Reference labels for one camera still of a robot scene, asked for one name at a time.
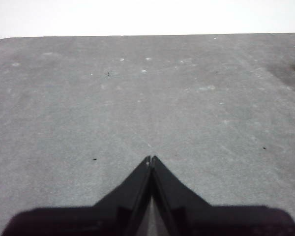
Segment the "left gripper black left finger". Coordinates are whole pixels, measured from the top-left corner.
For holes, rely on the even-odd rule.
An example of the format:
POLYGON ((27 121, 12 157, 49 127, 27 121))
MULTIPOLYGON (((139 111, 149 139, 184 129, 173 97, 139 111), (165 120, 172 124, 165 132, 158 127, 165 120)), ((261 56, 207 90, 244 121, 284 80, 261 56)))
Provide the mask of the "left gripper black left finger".
POLYGON ((151 157, 92 206, 35 208, 13 216, 4 236, 134 236, 150 202, 151 157))

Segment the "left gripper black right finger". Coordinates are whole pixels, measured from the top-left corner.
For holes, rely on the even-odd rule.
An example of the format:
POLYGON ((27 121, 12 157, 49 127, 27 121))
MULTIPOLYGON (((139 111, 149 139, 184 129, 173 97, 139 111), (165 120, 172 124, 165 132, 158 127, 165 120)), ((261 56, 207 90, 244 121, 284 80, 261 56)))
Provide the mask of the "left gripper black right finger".
POLYGON ((172 236, 295 236, 295 221, 267 206, 214 206, 185 186, 157 157, 152 195, 172 236))

